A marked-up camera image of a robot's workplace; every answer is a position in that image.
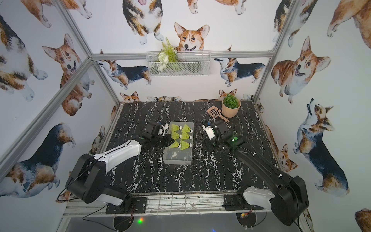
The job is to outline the green shuttlecock six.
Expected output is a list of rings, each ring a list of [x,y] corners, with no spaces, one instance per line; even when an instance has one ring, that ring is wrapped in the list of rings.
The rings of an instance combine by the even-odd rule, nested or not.
[[[171,133],[171,138],[174,139],[174,140],[176,140],[176,139],[182,139],[182,135],[173,131]]]

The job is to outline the green shuttlecock three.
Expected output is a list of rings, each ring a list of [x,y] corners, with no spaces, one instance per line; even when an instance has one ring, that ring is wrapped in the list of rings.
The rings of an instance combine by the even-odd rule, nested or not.
[[[181,144],[175,140],[169,148],[181,148]]]

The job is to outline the clear plastic storage box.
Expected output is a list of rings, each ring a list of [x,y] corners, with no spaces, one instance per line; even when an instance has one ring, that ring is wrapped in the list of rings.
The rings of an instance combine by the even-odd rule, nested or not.
[[[193,122],[170,122],[167,134],[172,142],[164,149],[163,162],[171,165],[191,165],[194,139]]]

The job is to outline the green shuttlecock two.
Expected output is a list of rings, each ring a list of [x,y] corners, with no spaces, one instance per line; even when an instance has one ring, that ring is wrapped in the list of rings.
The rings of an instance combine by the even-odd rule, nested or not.
[[[174,123],[171,125],[171,130],[172,130],[172,132],[181,131],[182,128],[183,128],[182,126],[176,125],[176,124],[174,124]]]

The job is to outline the green shuttlecock eight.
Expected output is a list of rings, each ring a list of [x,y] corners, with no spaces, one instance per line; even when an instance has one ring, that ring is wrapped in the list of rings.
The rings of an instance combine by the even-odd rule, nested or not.
[[[188,149],[188,148],[191,148],[191,147],[192,147],[191,143],[188,143],[184,140],[180,141],[180,150],[185,150],[185,149]]]

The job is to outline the green shuttlecock seven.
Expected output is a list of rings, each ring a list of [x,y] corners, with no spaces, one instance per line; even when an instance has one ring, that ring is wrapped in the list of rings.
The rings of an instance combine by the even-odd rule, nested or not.
[[[180,138],[181,138],[181,140],[188,140],[188,139],[192,139],[193,136],[188,134],[187,132],[182,132]]]

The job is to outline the green shuttlecock one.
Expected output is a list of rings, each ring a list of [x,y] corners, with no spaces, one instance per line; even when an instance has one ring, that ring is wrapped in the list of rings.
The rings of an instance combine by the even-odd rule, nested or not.
[[[185,124],[182,128],[182,132],[193,133],[193,129],[191,129],[187,124]]]

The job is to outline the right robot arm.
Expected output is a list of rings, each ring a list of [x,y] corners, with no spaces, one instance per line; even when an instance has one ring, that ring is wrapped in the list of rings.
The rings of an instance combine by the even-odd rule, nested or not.
[[[300,215],[309,207],[307,187],[304,180],[281,171],[260,153],[242,135],[232,133],[224,121],[204,122],[203,130],[208,138],[203,145],[207,151],[219,149],[249,167],[267,186],[267,189],[246,185],[231,196],[223,205],[227,211],[253,210],[255,206],[272,211],[286,226],[299,226]]]

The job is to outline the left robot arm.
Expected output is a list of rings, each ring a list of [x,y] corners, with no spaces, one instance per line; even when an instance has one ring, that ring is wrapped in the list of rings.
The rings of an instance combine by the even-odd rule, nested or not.
[[[138,156],[144,146],[166,148],[175,142],[171,135],[136,136],[124,144],[106,152],[82,155],[66,182],[65,188],[86,204],[103,202],[121,207],[125,212],[132,209],[131,194],[119,187],[105,184],[108,172],[121,163]]]

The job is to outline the pink slotted scoop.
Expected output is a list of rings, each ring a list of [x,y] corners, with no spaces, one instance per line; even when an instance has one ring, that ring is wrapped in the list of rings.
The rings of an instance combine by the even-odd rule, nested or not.
[[[213,119],[216,119],[216,118],[221,118],[222,120],[224,120],[225,122],[229,123],[229,120],[224,117],[222,115],[222,111],[217,108],[216,106],[211,106],[209,109],[206,110],[206,112],[213,118]]]

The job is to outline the pink pot with succulent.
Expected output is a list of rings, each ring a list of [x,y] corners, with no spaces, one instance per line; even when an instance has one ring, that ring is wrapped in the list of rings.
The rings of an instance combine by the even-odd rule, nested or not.
[[[226,118],[232,118],[237,115],[241,107],[241,101],[234,95],[228,94],[222,101],[222,114]]]

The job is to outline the green fern plant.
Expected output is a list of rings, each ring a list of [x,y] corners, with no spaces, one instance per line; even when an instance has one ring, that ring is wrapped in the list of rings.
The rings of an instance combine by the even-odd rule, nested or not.
[[[159,52],[158,58],[158,70],[160,72],[164,71],[166,66],[169,63],[177,63],[177,50],[171,45],[168,38],[166,38],[166,42],[162,43],[162,50]]]

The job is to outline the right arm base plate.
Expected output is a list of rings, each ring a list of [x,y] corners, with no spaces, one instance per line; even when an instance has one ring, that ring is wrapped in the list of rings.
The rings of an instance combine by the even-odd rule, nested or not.
[[[222,207],[226,211],[251,210],[253,208],[238,194],[224,195]]]

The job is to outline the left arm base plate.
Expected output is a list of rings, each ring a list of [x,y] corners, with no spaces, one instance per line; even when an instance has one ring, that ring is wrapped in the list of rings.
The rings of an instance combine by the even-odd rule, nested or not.
[[[121,205],[115,206],[109,204],[106,209],[106,214],[142,214],[146,211],[147,197],[131,197],[125,200]]]

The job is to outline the aluminium front rail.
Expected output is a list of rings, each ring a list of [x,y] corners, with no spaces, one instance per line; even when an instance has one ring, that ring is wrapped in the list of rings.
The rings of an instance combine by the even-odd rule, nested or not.
[[[247,213],[265,212],[266,209],[258,206],[245,206],[244,209],[238,208],[227,211],[224,207],[227,197],[233,197],[231,192],[209,193],[209,194],[160,194],[160,195],[139,195],[133,197],[137,203],[134,212],[125,213],[120,207],[106,206],[104,203],[93,202],[85,204],[82,201],[72,201],[67,204],[63,213],[63,218],[77,218],[88,214],[98,217],[113,216],[163,216],[163,215],[204,215],[204,214],[224,214],[224,213]]]

